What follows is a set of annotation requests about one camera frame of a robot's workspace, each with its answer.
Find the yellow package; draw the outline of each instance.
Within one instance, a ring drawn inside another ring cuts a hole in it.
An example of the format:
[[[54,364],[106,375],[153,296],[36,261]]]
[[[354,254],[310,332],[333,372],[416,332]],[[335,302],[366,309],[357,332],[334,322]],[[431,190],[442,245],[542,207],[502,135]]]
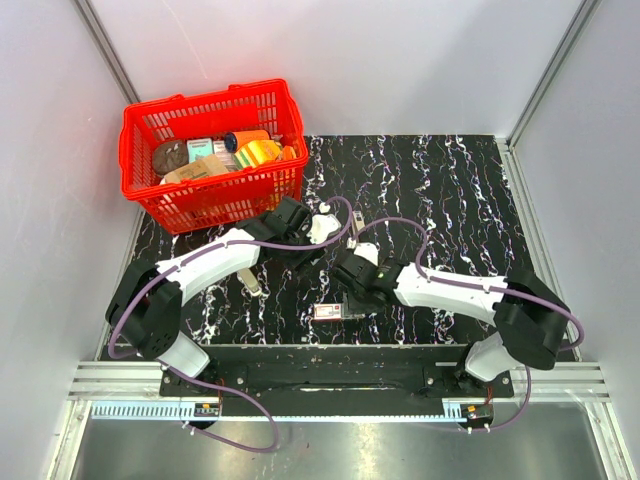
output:
[[[234,154],[238,168],[258,167],[273,162],[282,152],[281,147],[273,140],[253,140]]]

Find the food item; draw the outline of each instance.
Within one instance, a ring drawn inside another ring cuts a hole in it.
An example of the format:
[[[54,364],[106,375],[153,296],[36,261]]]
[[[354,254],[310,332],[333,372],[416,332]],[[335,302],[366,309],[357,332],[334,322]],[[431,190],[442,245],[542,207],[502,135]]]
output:
[[[233,160],[233,154],[229,153],[222,140],[214,140],[213,153],[220,159],[223,165],[227,167],[227,170],[229,170],[230,172],[238,171],[238,166]]]
[[[293,160],[296,157],[296,151],[292,146],[287,145],[282,149],[282,158],[281,160]]]
[[[187,142],[187,149],[189,150],[189,163],[213,154],[213,144],[210,138],[189,140]]]
[[[161,177],[187,163],[189,163],[189,153],[182,140],[161,144],[154,150],[151,161],[153,171]]]
[[[245,132],[229,132],[224,136],[224,145],[231,153],[236,153],[239,149],[253,140],[269,140],[269,132],[266,130],[248,130]]]
[[[234,159],[238,168],[258,167],[277,160],[282,148],[273,140],[253,140],[238,150]]]
[[[173,172],[169,172],[165,175],[164,180],[166,183],[179,183],[186,178],[197,180],[199,178],[222,175],[225,173],[229,173],[227,167],[224,166],[216,155],[211,154],[174,170]]]

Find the metal floor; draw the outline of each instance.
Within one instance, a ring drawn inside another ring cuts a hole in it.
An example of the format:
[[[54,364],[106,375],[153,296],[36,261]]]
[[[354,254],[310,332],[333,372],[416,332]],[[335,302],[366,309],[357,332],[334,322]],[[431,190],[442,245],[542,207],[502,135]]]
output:
[[[500,417],[515,411],[498,405]],[[189,479],[601,479],[606,478],[586,413],[579,405],[537,404],[511,428],[467,436],[421,424],[281,424],[271,455],[191,437],[177,424],[91,420],[76,480]],[[266,423],[212,427],[267,445]]]

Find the bottle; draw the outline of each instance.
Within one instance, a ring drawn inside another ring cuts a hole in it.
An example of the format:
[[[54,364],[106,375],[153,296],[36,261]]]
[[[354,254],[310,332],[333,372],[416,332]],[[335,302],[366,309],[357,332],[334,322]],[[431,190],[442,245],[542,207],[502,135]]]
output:
[[[231,153],[236,153],[247,143],[253,140],[269,140],[269,132],[266,130],[248,130],[246,132],[229,132],[224,136],[224,146]]]

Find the small box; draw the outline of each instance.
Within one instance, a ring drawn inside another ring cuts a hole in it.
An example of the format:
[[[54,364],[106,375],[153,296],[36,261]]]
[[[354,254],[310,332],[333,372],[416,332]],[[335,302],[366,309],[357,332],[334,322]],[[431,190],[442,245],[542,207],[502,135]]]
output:
[[[189,140],[187,142],[187,150],[189,151],[189,163],[193,163],[196,160],[213,155],[213,144],[210,138]]]
[[[342,305],[340,303],[316,303],[313,306],[313,319],[316,321],[342,319]]]
[[[233,160],[233,154],[227,150],[222,140],[215,140],[213,142],[213,153],[220,159],[222,164],[227,167],[230,172],[237,172],[238,166]]]
[[[227,167],[223,165],[216,155],[208,155],[193,163],[180,167],[164,176],[166,183],[180,183],[185,178],[197,180],[198,178],[211,177],[229,173]]]

